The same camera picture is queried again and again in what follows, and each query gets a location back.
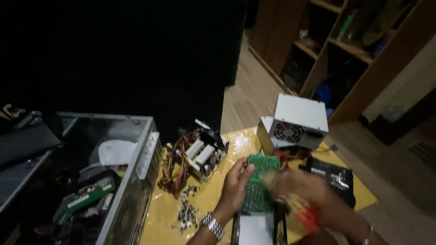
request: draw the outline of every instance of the green circuit board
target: green circuit board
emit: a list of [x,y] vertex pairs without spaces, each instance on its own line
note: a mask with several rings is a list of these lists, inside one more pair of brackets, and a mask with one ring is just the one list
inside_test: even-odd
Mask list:
[[248,164],[254,164],[256,170],[245,187],[242,211],[272,213],[274,201],[259,176],[271,170],[278,170],[280,168],[280,160],[272,156],[255,156],[248,159]]

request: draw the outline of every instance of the shelf compartment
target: shelf compartment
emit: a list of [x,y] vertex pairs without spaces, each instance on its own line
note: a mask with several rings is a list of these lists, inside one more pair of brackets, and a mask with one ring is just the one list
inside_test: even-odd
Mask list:
[[346,52],[357,56],[363,62],[365,62],[367,64],[371,64],[372,58],[369,56],[369,53],[366,52],[365,50],[363,50],[362,48],[343,43],[343,42],[338,41],[338,40],[333,39],[333,38],[329,38],[328,41],[335,44],[336,46],[342,48]]
[[322,1],[322,0],[310,0],[310,2],[313,3],[313,4],[315,4],[315,5],[320,6],[320,7],[322,7],[322,8],[328,9],[328,10],[330,10],[330,11],[332,11],[332,12],[335,12],[335,13],[337,13],[337,14],[340,14],[341,11],[342,11],[342,8],[341,8],[341,7],[338,7],[338,6],[335,6],[335,5],[332,5],[332,4],[329,4],[329,3],[326,3],[326,2],[324,2],[324,1]]
[[301,49],[302,51],[304,51],[306,54],[308,54],[310,57],[314,58],[315,60],[318,59],[318,55],[311,50],[310,48],[304,46],[302,43],[295,41],[294,45],[297,46],[299,49]]

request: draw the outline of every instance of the yellow plastic sheet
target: yellow plastic sheet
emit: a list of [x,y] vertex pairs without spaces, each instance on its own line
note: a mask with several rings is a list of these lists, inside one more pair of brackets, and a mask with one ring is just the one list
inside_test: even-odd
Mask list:
[[[209,212],[213,211],[221,195],[222,184],[225,174],[233,164],[241,157],[246,157],[250,153],[257,153],[260,149],[260,143],[256,136],[257,127],[247,128],[240,131],[223,134],[230,140],[230,146],[227,157],[218,165],[216,171],[207,183],[199,184],[194,178],[190,177],[187,185],[196,185],[199,187],[195,197],[190,195],[187,200],[199,209],[197,216],[199,219]],[[325,149],[328,146],[322,143],[320,148]],[[314,153],[313,156],[322,161],[346,167],[346,165],[333,152]],[[162,177],[162,171],[159,171],[158,180]],[[356,196],[356,210],[370,206],[377,202],[377,199],[362,184],[358,178],[354,178],[354,195]],[[191,238],[196,229],[194,226],[187,228],[181,235],[180,230],[171,229],[171,225],[180,225],[175,219],[178,214],[178,208],[181,205],[180,200],[175,200],[173,195],[155,187],[152,194],[152,201],[148,210],[147,218],[144,225],[144,231],[141,237],[140,245],[184,245]],[[298,224],[294,223],[291,218],[286,219],[288,244],[296,242],[303,237],[299,231]],[[232,221],[225,227],[225,234],[219,244],[230,244],[232,234]]]

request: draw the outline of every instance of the wire bundle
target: wire bundle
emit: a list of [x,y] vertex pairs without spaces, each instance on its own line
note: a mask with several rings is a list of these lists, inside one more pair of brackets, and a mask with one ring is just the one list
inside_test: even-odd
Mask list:
[[[198,138],[198,131],[190,132],[183,135],[168,152],[166,159],[163,160],[162,174],[163,177],[159,181],[159,187],[172,193],[177,199],[182,187],[186,184],[189,164],[186,150]],[[180,168],[173,173],[175,163],[180,164]]]

